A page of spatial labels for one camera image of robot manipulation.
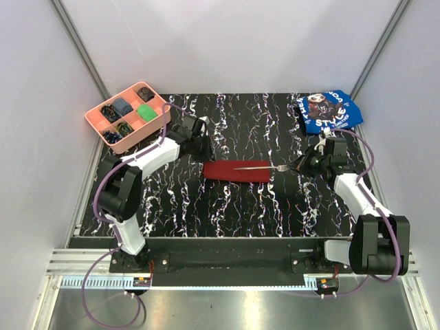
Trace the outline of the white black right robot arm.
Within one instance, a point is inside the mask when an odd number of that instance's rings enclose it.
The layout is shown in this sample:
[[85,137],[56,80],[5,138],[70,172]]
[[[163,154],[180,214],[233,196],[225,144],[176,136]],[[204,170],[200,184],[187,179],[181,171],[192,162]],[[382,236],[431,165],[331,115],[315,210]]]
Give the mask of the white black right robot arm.
[[316,270],[325,273],[341,263],[355,274],[381,281],[384,276],[391,281],[407,273],[409,220],[386,209],[348,164],[345,138],[328,137],[317,146],[309,146],[288,168],[304,176],[322,176],[357,219],[350,241],[329,239],[312,255]]

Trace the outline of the red cloth napkin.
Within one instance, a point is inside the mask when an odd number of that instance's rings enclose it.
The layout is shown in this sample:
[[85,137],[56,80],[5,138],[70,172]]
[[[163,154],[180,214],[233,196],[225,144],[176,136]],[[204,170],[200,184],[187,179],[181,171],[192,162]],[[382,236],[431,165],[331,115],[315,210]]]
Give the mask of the red cloth napkin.
[[268,161],[217,160],[203,164],[205,179],[225,182],[268,183],[271,173],[265,170],[235,170],[234,168],[269,166]]

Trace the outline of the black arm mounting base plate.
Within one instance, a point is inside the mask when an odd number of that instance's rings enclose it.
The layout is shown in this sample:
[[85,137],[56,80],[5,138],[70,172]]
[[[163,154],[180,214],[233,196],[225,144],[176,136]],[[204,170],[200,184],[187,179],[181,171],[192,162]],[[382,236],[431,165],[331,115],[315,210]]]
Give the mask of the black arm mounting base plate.
[[153,272],[153,288],[308,289],[314,274],[350,274],[326,261],[323,238],[150,238],[137,255],[116,252],[111,273]]

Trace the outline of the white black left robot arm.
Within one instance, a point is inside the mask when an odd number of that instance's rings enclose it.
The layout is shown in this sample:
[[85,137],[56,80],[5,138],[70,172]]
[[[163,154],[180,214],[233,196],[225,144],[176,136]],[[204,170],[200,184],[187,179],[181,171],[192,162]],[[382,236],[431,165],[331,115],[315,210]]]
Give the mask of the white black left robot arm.
[[187,115],[182,123],[162,135],[152,145],[121,158],[109,158],[104,177],[93,201],[97,217],[115,232],[124,264],[133,272],[148,265],[146,241],[140,232],[137,211],[142,199],[142,182],[169,163],[189,156],[196,163],[214,159],[208,133],[208,117]]

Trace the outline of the silver metal fork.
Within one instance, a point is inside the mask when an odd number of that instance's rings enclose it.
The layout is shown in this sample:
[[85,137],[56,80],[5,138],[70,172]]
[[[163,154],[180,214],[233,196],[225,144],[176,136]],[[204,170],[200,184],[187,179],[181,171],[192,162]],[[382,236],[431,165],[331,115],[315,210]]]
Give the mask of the silver metal fork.
[[288,165],[278,165],[278,166],[251,166],[251,167],[241,167],[234,168],[236,171],[253,171],[253,170],[265,170],[265,169],[274,169],[279,172],[285,172],[289,170]]

